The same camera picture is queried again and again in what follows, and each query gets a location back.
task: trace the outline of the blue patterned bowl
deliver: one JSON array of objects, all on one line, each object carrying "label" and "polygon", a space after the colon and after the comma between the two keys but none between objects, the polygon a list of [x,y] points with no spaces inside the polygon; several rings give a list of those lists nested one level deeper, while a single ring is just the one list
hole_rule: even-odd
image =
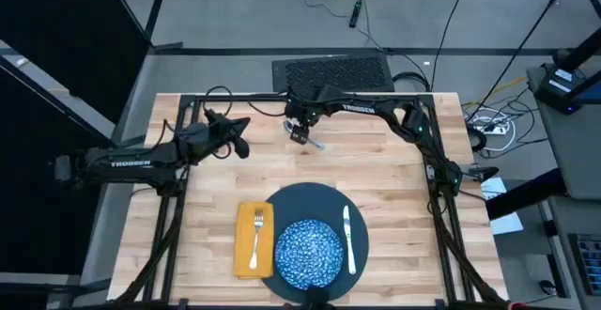
[{"label": "blue patterned bowl", "polygon": [[275,266],[293,287],[325,287],[342,268],[343,247],[333,229],[317,220],[298,221],[275,245]]}]

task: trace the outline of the gray floor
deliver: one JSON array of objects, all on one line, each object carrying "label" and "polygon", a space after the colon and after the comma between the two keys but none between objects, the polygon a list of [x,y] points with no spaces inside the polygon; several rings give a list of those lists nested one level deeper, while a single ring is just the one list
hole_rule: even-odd
[{"label": "gray floor", "polygon": [[[153,0],[126,0],[144,26]],[[348,14],[355,0],[309,0],[323,2],[331,10]],[[367,0],[370,27],[374,39],[389,47],[438,47],[444,25],[455,0]],[[525,37],[548,0],[461,0],[445,47],[515,48]],[[365,28],[365,11],[359,26]],[[573,47],[588,37],[601,21],[588,0],[561,0],[532,35],[527,47]],[[183,41],[185,47],[262,48],[262,47],[362,47],[373,46],[347,20],[331,16],[324,8],[308,8],[302,0],[164,0],[152,40],[155,44]],[[233,91],[271,91],[270,62],[298,56],[149,56],[141,71],[124,137],[146,131],[154,95],[158,92],[203,92],[215,85]],[[415,55],[431,78],[433,56]],[[391,71],[414,70],[400,56],[388,58]],[[439,58],[435,91],[457,92],[463,102],[481,98],[496,81],[509,57],[442,56]],[[503,83],[525,76],[528,67],[549,61],[548,57],[518,57]],[[583,68],[585,72],[601,68],[596,57]],[[515,95],[525,84],[500,93],[495,99]],[[397,91],[421,90],[414,83],[398,83]],[[532,94],[525,103],[534,107]],[[518,134],[530,125],[530,117],[516,122]],[[528,139],[545,137],[540,116],[535,114],[534,130]],[[501,145],[506,139],[491,140]],[[498,166],[504,178],[528,179],[554,168],[548,143],[523,147],[497,160],[483,160],[483,165]],[[90,247],[82,281],[110,277],[116,247],[127,212],[120,196],[127,187],[112,186],[98,215],[97,230]],[[501,260],[510,296],[528,301],[541,296],[532,287],[544,278],[547,268],[532,257],[503,257]],[[98,294],[78,300],[99,302]],[[548,306],[578,308],[558,300]]]}]

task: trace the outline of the butcher block tabletop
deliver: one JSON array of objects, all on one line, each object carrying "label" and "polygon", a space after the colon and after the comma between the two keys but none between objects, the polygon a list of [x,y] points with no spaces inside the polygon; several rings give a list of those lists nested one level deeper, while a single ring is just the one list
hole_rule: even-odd
[{"label": "butcher block tabletop", "polygon": [[[164,118],[175,126],[183,95],[157,95],[146,147],[158,141]],[[459,98],[455,93],[432,95],[446,156],[459,164],[473,163]],[[227,104],[208,102],[207,108],[224,112]],[[283,102],[256,102],[255,106],[273,114],[284,111]],[[282,305],[285,300],[261,280],[239,280],[233,275],[236,215],[240,202],[265,201],[298,182],[339,190],[359,208],[367,224],[365,269],[354,288],[333,304],[432,305],[435,299],[446,298],[434,224],[426,208],[429,197],[422,154],[414,145],[393,134],[377,116],[340,112],[322,117],[310,134],[325,145],[322,151],[294,143],[283,127],[284,117],[263,116],[246,102],[234,102],[227,117],[246,116],[251,118],[242,135],[251,150],[247,159],[232,153],[225,160],[211,156],[191,167],[170,303],[187,298],[190,304]],[[163,142],[171,137],[167,130]],[[481,193],[479,184],[468,179],[461,189]],[[455,202],[468,258],[506,299],[484,202],[463,194]],[[153,190],[131,198],[108,299],[125,291],[148,260],[159,205]],[[462,299],[459,269],[449,256],[457,297]],[[161,295],[166,257],[157,269],[154,299]]]}]

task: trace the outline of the white cable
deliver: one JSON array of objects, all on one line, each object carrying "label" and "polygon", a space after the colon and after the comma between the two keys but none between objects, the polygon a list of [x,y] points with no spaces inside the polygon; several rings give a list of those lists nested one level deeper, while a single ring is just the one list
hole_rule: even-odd
[{"label": "white cable", "polygon": [[[501,117],[492,118],[490,116],[478,116],[477,113],[480,112],[480,111],[482,111],[482,110],[486,110],[486,111],[490,111],[490,112],[496,113],[497,115],[500,115]],[[485,150],[489,150],[489,151],[504,151],[504,150],[506,150],[509,146],[511,146],[514,143],[514,140],[516,139],[516,124],[505,113],[503,113],[501,111],[498,111],[498,110],[491,109],[491,108],[481,107],[480,109],[478,109],[476,111],[476,114],[474,114],[473,118],[469,122],[475,123],[475,122],[479,122],[479,121],[482,121],[485,124],[489,124],[490,122],[492,122],[495,125],[502,125],[503,127],[507,128],[507,129],[511,128],[511,130],[512,130],[511,139],[509,140],[509,142],[504,147],[501,147],[501,148],[484,147]]]}]

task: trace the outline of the fork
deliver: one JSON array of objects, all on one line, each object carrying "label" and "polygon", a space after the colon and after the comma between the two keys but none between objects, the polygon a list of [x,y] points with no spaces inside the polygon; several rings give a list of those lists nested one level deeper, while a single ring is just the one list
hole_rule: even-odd
[{"label": "fork", "polygon": [[251,257],[251,264],[249,264],[249,268],[251,270],[256,269],[256,246],[259,240],[259,229],[263,226],[263,212],[256,211],[254,213],[254,247],[253,247],[253,256]]}]

